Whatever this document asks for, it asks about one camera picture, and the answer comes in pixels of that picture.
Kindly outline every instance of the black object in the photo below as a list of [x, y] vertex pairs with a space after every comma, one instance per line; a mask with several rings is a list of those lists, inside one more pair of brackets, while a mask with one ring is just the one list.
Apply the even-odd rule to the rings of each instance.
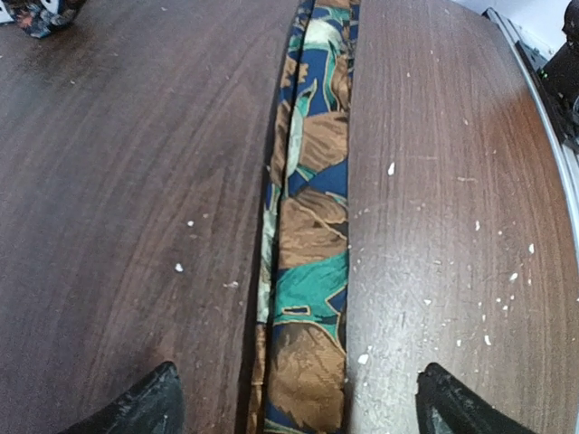
[[107, 407], [60, 434], [182, 434], [184, 421], [177, 369], [164, 362]]
[[533, 434], [437, 363], [418, 376], [416, 411], [421, 434]]

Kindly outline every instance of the patterned fabric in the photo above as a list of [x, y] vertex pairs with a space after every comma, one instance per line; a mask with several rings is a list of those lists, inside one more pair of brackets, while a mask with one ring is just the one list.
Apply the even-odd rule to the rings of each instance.
[[86, 0], [52, 0], [58, 2], [58, 14], [50, 12], [40, 0], [3, 0], [6, 12], [26, 33], [43, 38], [68, 27]]
[[263, 211], [248, 434], [342, 432], [358, 12], [359, 0], [302, 0], [291, 28]]

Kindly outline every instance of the white wall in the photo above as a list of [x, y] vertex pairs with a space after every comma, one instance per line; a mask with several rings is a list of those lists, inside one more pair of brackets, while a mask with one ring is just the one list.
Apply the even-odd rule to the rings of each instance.
[[453, 0], [481, 14], [492, 7], [518, 24], [524, 39], [536, 42], [544, 54], [556, 52], [565, 43], [563, 15], [570, 0]]

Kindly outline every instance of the brown leaf print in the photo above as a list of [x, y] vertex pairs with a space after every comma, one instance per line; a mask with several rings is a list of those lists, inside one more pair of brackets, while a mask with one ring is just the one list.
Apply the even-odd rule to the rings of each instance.
[[347, 115], [330, 112], [307, 117], [299, 163], [316, 172], [336, 165], [347, 156]]
[[[291, 86], [291, 78], [296, 74], [296, 67], [298, 63], [286, 56], [286, 61], [283, 63], [283, 73], [281, 74], [281, 87], [288, 88]], [[298, 71], [298, 83], [305, 83], [308, 76], [308, 64], [300, 63]]]
[[346, 221], [346, 210], [327, 194], [307, 188], [281, 203], [280, 268], [289, 269], [340, 254], [346, 237], [331, 224]]
[[257, 324], [255, 329], [255, 362], [252, 375], [252, 393], [250, 396], [250, 408], [247, 418], [246, 434], [260, 432], [260, 422], [263, 420], [263, 384], [265, 380], [266, 364], [266, 325]]
[[271, 403], [304, 429], [334, 432], [342, 423], [346, 357], [317, 325], [284, 326], [274, 343]]
[[347, 75], [347, 54], [342, 54], [336, 58], [336, 70], [332, 75], [330, 88], [336, 95], [339, 109], [350, 110], [350, 78]]
[[273, 155], [271, 156], [271, 181], [279, 187], [283, 186], [283, 173], [286, 165], [286, 144], [290, 128], [290, 104], [283, 101], [278, 105], [275, 117], [275, 138]]

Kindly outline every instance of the brown wooden surface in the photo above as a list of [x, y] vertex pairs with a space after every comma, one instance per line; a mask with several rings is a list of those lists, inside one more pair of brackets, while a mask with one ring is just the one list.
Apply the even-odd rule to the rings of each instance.
[[194, 3], [90, 1], [41, 42], [0, 28], [0, 432], [64, 429], [165, 359], [187, 432], [233, 432], [297, 2]]
[[437, 361], [537, 433], [572, 432], [570, 222], [497, 28], [442, 0], [364, 0], [349, 188], [350, 431], [417, 432], [416, 373]]

